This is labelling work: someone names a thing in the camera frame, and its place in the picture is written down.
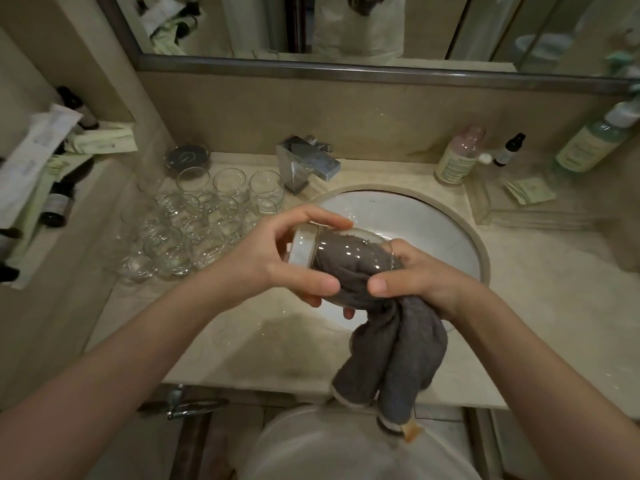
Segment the gray towel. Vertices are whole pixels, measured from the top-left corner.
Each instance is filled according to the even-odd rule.
[[[378,425],[402,435],[412,417],[415,398],[427,389],[447,350],[447,332],[418,296],[375,298],[367,291],[373,274],[385,271],[376,263],[390,259],[377,244],[334,233],[323,234],[313,269],[334,275],[341,289],[335,298],[345,306],[367,311],[367,322],[351,336],[351,357],[332,382],[334,396],[351,407],[371,405],[378,393]],[[359,248],[359,260],[336,252],[345,245]],[[395,258],[393,269],[402,267]]]

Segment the right hand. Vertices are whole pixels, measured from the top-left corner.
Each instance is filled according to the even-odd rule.
[[[454,325],[473,309],[473,302],[489,289],[475,278],[414,248],[402,239],[386,243],[387,250],[399,257],[404,269],[386,271],[370,277],[372,296],[418,295],[436,308],[442,318]]]

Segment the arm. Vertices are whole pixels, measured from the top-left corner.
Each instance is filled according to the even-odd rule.
[[[231,254],[176,286],[1,414],[2,476],[82,478],[216,315],[277,286],[299,294],[336,293],[340,284],[334,277],[290,266],[280,258],[279,243],[287,231],[309,220],[351,226],[349,220],[309,205],[263,219]]]
[[[375,296],[420,295],[450,319],[558,480],[640,478],[640,429],[489,288],[413,248],[406,268],[373,276]]]

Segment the white sink basin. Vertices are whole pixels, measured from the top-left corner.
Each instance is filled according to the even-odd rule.
[[[482,246],[475,232],[464,230],[447,215],[455,214],[438,205],[442,210],[420,201],[396,193],[384,191],[350,191],[329,198],[320,198],[316,203],[327,210],[350,218],[356,227],[376,233],[385,239],[402,238],[416,248],[444,261],[460,271],[487,281],[488,270],[483,269],[481,254],[476,242]],[[331,303],[323,302],[318,309],[320,314],[332,322],[354,330],[367,321],[363,311],[357,311],[355,317],[347,321],[342,309]]]

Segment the faucet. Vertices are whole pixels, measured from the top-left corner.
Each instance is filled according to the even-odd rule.
[[[284,187],[293,195],[299,194],[308,185],[311,173],[325,182],[331,180],[340,171],[340,162],[327,155],[332,151],[332,145],[320,143],[311,135],[304,139],[292,135],[281,141],[276,155]]]

